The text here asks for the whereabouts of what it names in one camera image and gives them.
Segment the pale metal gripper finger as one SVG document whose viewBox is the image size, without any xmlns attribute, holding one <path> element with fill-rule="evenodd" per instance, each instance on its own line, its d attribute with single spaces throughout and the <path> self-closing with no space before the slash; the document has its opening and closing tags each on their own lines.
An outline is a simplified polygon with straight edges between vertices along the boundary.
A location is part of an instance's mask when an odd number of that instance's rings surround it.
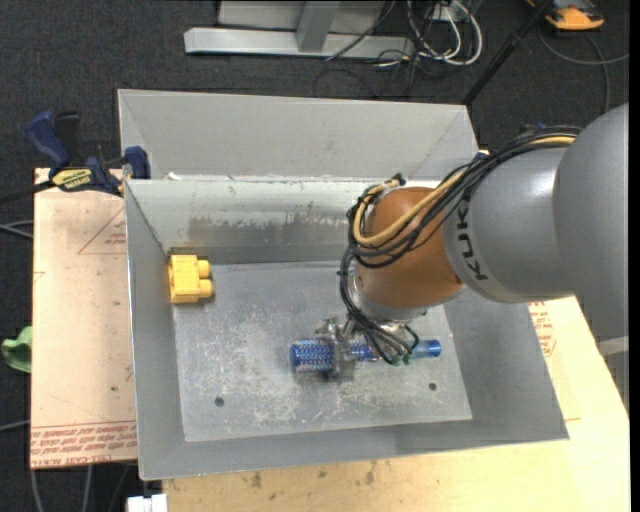
<svg viewBox="0 0 640 512">
<path fill-rule="evenodd" d="M 333 382 L 351 382 L 354 380 L 358 357 L 350 352 L 337 349 L 329 371 L 329 380 Z"/>
<path fill-rule="evenodd" d="M 314 338 L 322 343 L 346 345 L 351 341 L 351 321 L 340 318 L 324 319 L 315 329 Z"/>
</svg>

